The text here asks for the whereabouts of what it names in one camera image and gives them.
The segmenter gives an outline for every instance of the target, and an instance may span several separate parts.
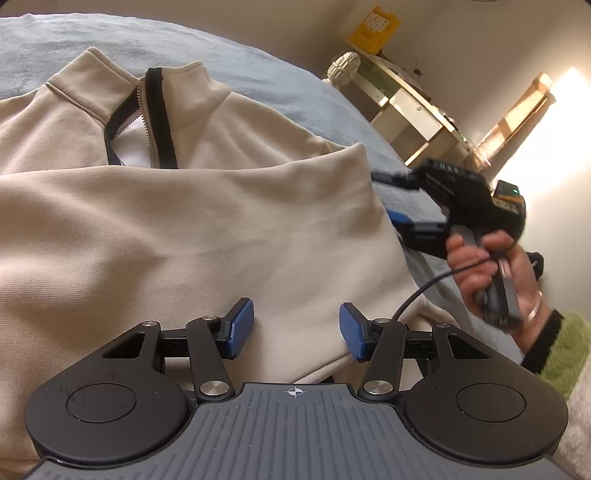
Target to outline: gray blanket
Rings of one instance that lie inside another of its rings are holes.
[[[22,95],[89,46],[141,76],[150,66],[180,66],[203,60],[213,78],[258,100],[317,135],[342,145],[363,142],[370,167],[405,169],[392,147],[334,88],[311,73],[224,38],[164,22],[108,15],[25,15],[0,18],[0,99]],[[375,186],[384,205],[415,220],[441,219],[438,207],[422,192]],[[406,252],[411,274],[422,284],[446,270],[445,262]],[[439,282],[427,297],[446,309],[459,325],[508,357],[520,361],[513,340],[465,309],[452,279]]]

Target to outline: yellow box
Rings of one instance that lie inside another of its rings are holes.
[[[376,54],[399,25],[400,20],[396,15],[386,12],[381,7],[375,7],[349,37],[349,41],[368,53]]]

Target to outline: wrist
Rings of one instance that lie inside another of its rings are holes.
[[[551,312],[552,309],[548,304],[542,301],[535,316],[529,321],[526,320],[522,328],[511,333],[513,340],[524,354],[530,351],[540,333],[544,330]]]

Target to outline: hand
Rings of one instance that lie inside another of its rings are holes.
[[[512,335],[519,348],[524,353],[527,353],[544,329],[550,315],[550,308],[542,302],[535,318],[530,322],[527,321],[538,301],[539,295],[538,283],[530,259],[525,250],[515,243],[508,233],[502,230],[483,236],[480,244],[481,247],[465,245],[461,235],[451,235],[446,243],[447,263],[453,269],[461,268],[478,260],[490,258],[487,250],[506,250],[505,253],[513,275],[515,290],[517,291],[519,309],[524,318],[523,327],[513,331]],[[491,284],[492,276],[496,273],[497,268],[496,262],[490,261],[454,275],[466,307],[480,318],[482,318],[482,311],[476,303],[474,295],[477,291],[484,290]]]

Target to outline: beige sweatshirt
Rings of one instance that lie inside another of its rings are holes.
[[[130,143],[139,161],[125,160],[127,144],[121,163],[155,168],[109,165],[105,125],[140,79],[95,48],[37,90],[0,101],[0,466],[8,471],[36,459],[23,423],[29,394],[139,322],[180,328],[248,296],[255,327],[227,364],[235,386],[316,382],[352,361],[341,303],[384,317],[417,287],[363,145],[313,135],[212,80],[200,62],[161,73],[178,169],[162,168],[171,158],[143,80],[148,136],[139,124],[115,143],[143,135]],[[404,321],[419,312],[452,321],[424,297]]]

